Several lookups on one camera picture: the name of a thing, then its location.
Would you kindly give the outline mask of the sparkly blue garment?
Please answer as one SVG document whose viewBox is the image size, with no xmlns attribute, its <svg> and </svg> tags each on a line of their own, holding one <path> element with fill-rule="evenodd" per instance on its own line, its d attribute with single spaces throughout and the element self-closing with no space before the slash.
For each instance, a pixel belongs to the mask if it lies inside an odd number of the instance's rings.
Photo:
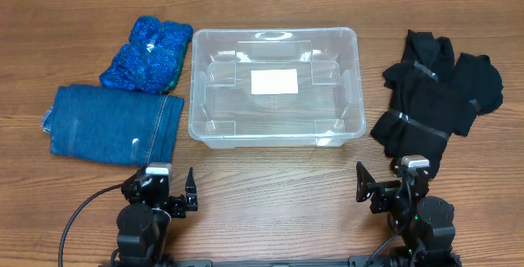
<svg viewBox="0 0 524 267">
<path fill-rule="evenodd" d="M 189 24 L 139 17 L 129 41 L 100 74 L 101 85 L 153 94 L 170 92 L 181 75 L 192 35 Z"/>
</svg>

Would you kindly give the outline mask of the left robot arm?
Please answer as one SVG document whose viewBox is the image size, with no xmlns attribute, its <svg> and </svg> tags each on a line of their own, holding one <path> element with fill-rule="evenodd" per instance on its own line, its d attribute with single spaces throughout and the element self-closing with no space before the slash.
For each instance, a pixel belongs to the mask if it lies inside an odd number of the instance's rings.
<svg viewBox="0 0 524 267">
<path fill-rule="evenodd" d="M 175 266 L 164 252 L 173 219 L 184 219 L 198 209 L 193 169 L 188 171 L 185 193 L 170 194 L 171 164 L 151 163 L 123 182 L 121 192 L 129 204 L 118 214 L 117 253 L 113 266 Z"/>
</svg>

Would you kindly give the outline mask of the blue denim jeans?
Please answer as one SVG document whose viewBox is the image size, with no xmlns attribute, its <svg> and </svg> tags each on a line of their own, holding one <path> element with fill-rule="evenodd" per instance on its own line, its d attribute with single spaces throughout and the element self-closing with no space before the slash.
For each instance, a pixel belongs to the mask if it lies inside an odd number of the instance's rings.
<svg viewBox="0 0 524 267">
<path fill-rule="evenodd" d="M 112 165 L 170 163 L 184 100 L 92 85 L 60 86 L 41 122 L 50 152 Z"/>
</svg>

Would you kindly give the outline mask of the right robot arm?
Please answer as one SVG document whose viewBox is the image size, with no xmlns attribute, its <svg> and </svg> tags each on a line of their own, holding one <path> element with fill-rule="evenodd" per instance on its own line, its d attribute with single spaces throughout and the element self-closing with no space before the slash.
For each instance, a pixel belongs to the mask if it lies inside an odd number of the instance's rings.
<svg viewBox="0 0 524 267">
<path fill-rule="evenodd" d="M 430 161 L 405 156 L 395 167 L 396 181 L 377 182 L 356 165 L 356 201 L 371 201 L 374 214 L 386 212 L 393 235 L 370 256 L 352 256 L 351 266 L 460 266 L 452 252 L 454 206 L 428 194 Z"/>
</svg>

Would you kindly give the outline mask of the large black garment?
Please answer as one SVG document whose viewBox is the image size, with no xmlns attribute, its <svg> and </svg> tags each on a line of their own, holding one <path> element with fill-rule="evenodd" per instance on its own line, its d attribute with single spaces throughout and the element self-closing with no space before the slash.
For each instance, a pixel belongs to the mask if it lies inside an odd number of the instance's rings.
<svg viewBox="0 0 524 267">
<path fill-rule="evenodd" d="M 400 62 L 383 71 L 391 100 L 370 134 L 394 164 L 404 156 L 424 156 L 430 162 L 429 176 L 436 176 L 467 105 L 451 83 L 454 63 L 449 38 L 410 29 Z"/>
</svg>

